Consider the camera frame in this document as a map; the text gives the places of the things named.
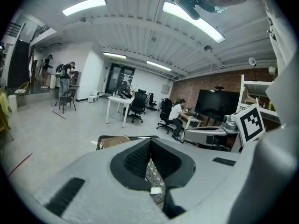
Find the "television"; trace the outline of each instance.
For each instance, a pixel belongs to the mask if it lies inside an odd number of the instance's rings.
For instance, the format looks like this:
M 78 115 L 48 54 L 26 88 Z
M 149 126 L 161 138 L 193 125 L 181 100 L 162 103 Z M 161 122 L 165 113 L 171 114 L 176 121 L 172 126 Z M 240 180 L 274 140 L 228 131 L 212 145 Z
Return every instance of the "television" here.
M 222 121 L 224 115 L 236 112 L 239 96 L 238 92 L 200 90 L 196 109 L 200 114 Z

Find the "bag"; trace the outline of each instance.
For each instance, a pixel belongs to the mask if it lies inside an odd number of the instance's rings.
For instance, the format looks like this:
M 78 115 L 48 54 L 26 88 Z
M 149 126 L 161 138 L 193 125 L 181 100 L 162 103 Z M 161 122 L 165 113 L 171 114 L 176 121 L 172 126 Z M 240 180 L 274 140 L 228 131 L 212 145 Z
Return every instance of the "bag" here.
M 64 69 L 64 65 L 63 64 L 60 64 L 59 66 L 57 66 L 56 68 L 56 74 L 55 76 L 57 78 L 61 78 L 61 77 L 64 77 L 65 75 L 65 69 Z

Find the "white table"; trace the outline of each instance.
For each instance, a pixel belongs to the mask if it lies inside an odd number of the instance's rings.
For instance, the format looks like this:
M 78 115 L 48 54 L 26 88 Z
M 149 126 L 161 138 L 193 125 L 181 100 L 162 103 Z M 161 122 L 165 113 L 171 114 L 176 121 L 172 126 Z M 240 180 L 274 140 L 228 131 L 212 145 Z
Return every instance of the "white table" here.
M 187 122 L 187 124 L 186 124 L 186 126 L 185 126 L 185 129 L 184 129 L 184 131 L 183 131 L 183 134 L 182 134 L 182 136 L 181 136 L 181 141 L 184 141 L 184 138 L 185 138 L 185 135 L 184 135 L 184 133 L 185 133 L 185 130 L 189 127 L 189 125 L 190 125 L 190 122 L 198 122 L 198 125 L 196 126 L 197 128 L 200 126 L 200 124 L 201 124 L 201 120 L 199 120 L 199 119 L 195 119 L 195 118 L 188 118 L 188 122 Z
M 126 119 L 127 119 L 127 115 L 128 115 L 128 110 L 129 110 L 130 104 L 133 102 L 134 98 L 122 99 L 122 98 L 119 98 L 119 97 L 109 96 L 108 99 L 109 99 L 109 101 L 108 101 L 108 107 L 107 107 L 106 124 L 109 123 L 109 110 L 110 110 L 111 101 L 114 101 L 114 102 L 118 103 L 117 112 L 119 112 L 120 104 L 123 104 L 123 106 L 126 107 L 125 118 L 123 119 L 123 123 L 122 123 L 122 127 L 124 128 L 125 123 L 126 123 Z

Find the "glass door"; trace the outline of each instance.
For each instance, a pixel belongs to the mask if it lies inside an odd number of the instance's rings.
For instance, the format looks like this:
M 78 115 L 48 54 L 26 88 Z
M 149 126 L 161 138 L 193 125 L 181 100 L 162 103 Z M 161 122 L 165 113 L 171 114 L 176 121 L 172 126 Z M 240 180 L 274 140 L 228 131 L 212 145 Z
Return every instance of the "glass door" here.
M 129 89 L 135 69 L 124 65 L 112 64 L 105 93 L 113 94 L 116 90 L 123 92 Z

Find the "staircase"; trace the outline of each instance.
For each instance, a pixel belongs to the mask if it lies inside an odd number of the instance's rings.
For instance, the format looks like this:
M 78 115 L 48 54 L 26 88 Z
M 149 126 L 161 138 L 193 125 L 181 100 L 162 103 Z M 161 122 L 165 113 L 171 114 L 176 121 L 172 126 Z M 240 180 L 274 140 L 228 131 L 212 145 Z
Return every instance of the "staircase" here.
M 29 43 L 17 41 L 10 60 L 7 87 L 19 88 L 29 81 Z

